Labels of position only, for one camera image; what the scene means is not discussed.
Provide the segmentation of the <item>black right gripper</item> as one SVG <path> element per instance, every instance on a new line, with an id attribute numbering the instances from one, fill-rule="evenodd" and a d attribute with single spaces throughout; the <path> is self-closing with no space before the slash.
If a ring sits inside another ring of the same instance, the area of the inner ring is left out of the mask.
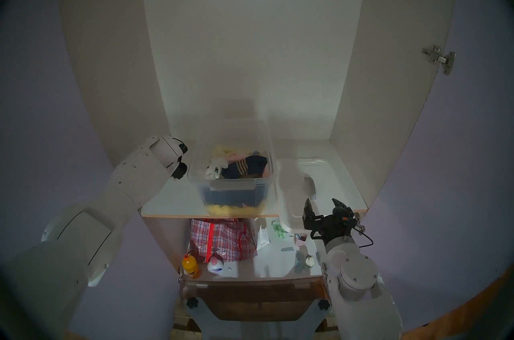
<path id="1" fill-rule="evenodd" d="M 342 237 L 347 241 L 351 236 L 352 229 L 358 224 L 358 220 L 354 217 L 353 210 L 350 207 L 336 198 L 332 198 L 332 202 L 334 205 L 332 215 L 316 216 L 310 198 L 306 199 L 302 221 L 304 228 L 311 230 L 311 239 L 328 243 Z"/>

